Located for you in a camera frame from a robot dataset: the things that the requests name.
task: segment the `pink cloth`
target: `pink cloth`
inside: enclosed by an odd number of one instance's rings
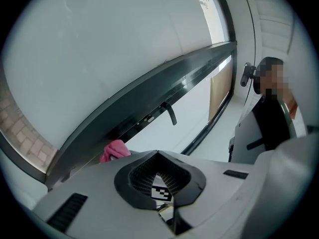
[[[111,155],[116,158],[122,158],[130,156],[131,153],[122,140],[115,140],[104,147],[104,153],[100,157],[100,163],[111,161]]]

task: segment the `brick floor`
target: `brick floor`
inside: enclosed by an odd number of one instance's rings
[[[36,168],[46,171],[57,153],[15,103],[0,66],[0,133]]]

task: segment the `white floor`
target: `white floor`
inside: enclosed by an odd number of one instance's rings
[[[235,126],[243,112],[244,104],[244,99],[233,96],[214,128],[191,156],[228,162],[229,140],[234,136]]]

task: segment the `wooden panel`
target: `wooden panel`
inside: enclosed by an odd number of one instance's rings
[[[222,69],[216,76],[212,77],[210,81],[210,103],[209,103],[209,117],[211,120],[220,104],[230,91],[231,79],[233,71],[233,60],[231,60],[224,69]]]

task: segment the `qr code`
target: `qr code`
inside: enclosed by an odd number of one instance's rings
[[[165,187],[152,186],[152,198],[162,201],[171,201],[171,194]]]

